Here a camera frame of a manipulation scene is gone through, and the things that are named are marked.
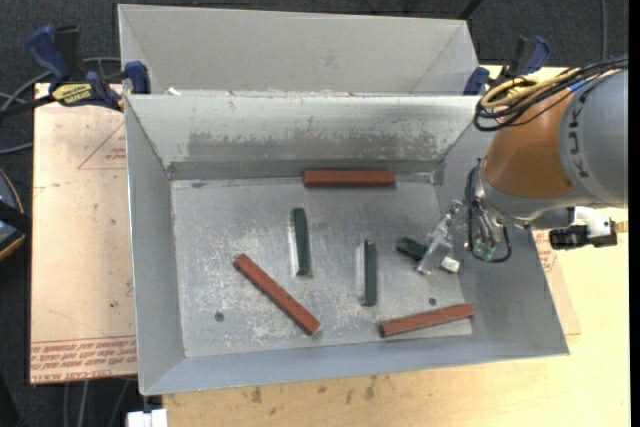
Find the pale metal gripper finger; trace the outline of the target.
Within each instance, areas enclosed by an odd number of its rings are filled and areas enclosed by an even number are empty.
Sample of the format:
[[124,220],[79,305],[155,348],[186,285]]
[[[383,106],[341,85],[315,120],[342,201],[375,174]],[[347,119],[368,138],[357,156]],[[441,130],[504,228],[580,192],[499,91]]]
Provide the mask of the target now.
[[425,258],[430,259],[441,248],[444,248],[446,250],[450,249],[449,224],[446,219],[440,220],[436,227],[430,233],[429,245],[425,254]]
[[447,255],[443,257],[427,255],[418,262],[416,267],[416,271],[424,275],[431,275],[437,271],[457,274],[459,270],[460,261]]

